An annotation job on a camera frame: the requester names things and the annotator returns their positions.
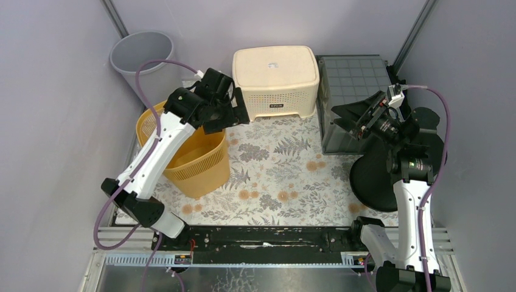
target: white robotic arm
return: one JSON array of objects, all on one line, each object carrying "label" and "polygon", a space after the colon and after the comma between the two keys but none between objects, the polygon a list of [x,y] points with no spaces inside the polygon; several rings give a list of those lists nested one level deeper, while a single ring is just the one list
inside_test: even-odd
[{"label": "white robotic arm", "polygon": [[360,217],[352,229],[376,263],[378,292],[450,291],[450,279],[440,275],[433,248],[427,194],[440,168],[437,163],[442,161],[439,116],[428,108],[417,108],[404,121],[397,115],[392,117],[390,111],[397,110],[404,97],[402,87],[392,85],[363,102],[332,108],[341,117],[334,121],[338,126],[358,140],[372,133],[387,149],[385,175],[390,176],[391,184],[378,189],[386,191],[392,186],[398,208],[399,246],[396,249],[390,242],[381,220]]},{"label": "white robotic arm", "polygon": [[[376,263],[391,262],[398,269],[409,268],[417,272],[423,272],[420,258],[421,246],[418,240],[417,210],[421,198],[430,187],[423,181],[411,181],[408,183],[398,181],[393,187],[398,205],[398,248],[394,247],[387,237],[385,228],[380,225],[364,225],[360,239],[368,247]],[[430,199],[426,208],[430,208]],[[430,212],[425,212],[423,223],[428,269],[432,272],[439,271],[439,264],[433,248]]]},{"label": "white robotic arm", "polygon": [[[186,225],[152,197],[169,161],[201,126],[206,134],[210,134],[249,123],[240,88],[234,88],[232,95],[228,94],[234,86],[231,77],[209,68],[196,84],[194,92],[178,88],[169,96],[159,117],[161,131],[153,132],[124,172],[116,179],[105,179],[101,186],[108,196],[116,196],[115,204],[143,227],[153,228],[169,238],[177,238]],[[232,106],[233,98],[237,106]]]}]

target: red wire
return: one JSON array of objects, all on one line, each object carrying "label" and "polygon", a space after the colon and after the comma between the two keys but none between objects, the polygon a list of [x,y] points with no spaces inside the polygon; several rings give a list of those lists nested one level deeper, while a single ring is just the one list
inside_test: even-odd
[{"label": "red wire", "polygon": [[192,252],[194,251],[195,247],[195,239],[190,239],[190,263],[192,263]]}]

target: yellow laundry basket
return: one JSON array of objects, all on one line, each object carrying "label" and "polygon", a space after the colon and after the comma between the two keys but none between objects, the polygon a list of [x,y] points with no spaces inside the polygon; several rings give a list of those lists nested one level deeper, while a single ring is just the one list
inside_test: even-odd
[{"label": "yellow laundry basket", "polygon": [[[159,115],[165,102],[154,106]],[[143,146],[156,128],[148,109],[138,119],[136,135]],[[229,179],[226,131],[205,135],[202,128],[185,141],[169,162],[163,175],[186,196],[199,198],[225,184]]]}]

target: gray trash bin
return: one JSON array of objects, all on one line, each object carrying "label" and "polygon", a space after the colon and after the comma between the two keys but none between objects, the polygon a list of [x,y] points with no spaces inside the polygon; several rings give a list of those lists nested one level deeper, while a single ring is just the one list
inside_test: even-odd
[{"label": "gray trash bin", "polygon": [[[126,36],[116,43],[111,50],[110,61],[138,94],[134,76],[140,65],[152,59],[173,60],[173,56],[174,45],[169,36],[162,32],[145,31]],[[180,67],[165,63],[149,64],[140,73],[140,85],[149,102],[158,104],[183,85]]]}]

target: floor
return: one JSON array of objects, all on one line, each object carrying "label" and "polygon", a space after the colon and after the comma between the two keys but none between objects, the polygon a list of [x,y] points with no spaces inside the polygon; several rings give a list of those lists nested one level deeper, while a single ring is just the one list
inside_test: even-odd
[{"label": "floor", "polygon": [[[321,154],[318,116],[257,118],[228,128],[229,181],[192,199],[161,177],[154,197],[189,224],[349,226],[356,216],[397,226],[397,212],[361,204],[349,170],[359,156]],[[116,224],[135,224],[121,211]]]}]

